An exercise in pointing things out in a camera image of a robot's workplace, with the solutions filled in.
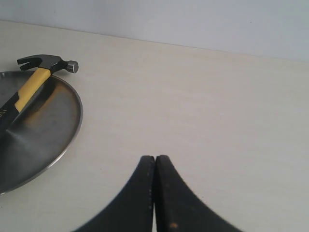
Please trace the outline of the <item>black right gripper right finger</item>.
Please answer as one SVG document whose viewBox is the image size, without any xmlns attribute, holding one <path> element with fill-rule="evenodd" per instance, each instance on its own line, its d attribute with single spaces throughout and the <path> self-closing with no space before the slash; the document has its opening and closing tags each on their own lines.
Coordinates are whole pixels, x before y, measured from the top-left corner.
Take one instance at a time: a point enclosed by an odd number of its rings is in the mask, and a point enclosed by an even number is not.
<svg viewBox="0 0 309 232">
<path fill-rule="evenodd" d="M 191 191 L 167 155 L 160 155 L 155 161 L 154 204 L 158 232 L 240 231 Z"/>
</svg>

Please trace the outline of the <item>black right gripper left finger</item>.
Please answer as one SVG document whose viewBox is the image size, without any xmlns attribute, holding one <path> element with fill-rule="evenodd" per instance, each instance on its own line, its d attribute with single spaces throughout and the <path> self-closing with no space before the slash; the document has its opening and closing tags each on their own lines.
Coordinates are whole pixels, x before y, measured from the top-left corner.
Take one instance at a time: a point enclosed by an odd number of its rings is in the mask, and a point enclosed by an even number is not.
<svg viewBox="0 0 309 232">
<path fill-rule="evenodd" d="M 151 232 L 155 159 L 142 156 L 118 195 L 77 232 Z"/>
</svg>

